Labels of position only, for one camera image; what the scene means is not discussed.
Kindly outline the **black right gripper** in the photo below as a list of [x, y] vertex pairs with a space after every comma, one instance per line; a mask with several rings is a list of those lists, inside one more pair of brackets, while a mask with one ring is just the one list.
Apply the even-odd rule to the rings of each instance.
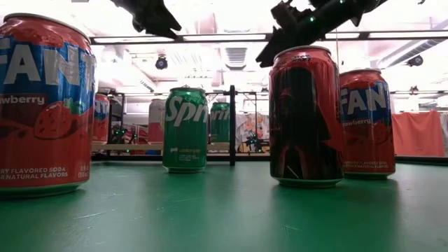
[[[306, 37], [322, 37], [356, 15], [357, 1], [330, 0], [299, 22], [298, 33]], [[255, 60], [261, 68], [271, 67], [280, 52], [304, 44], [297, 33], [277, 29]]]

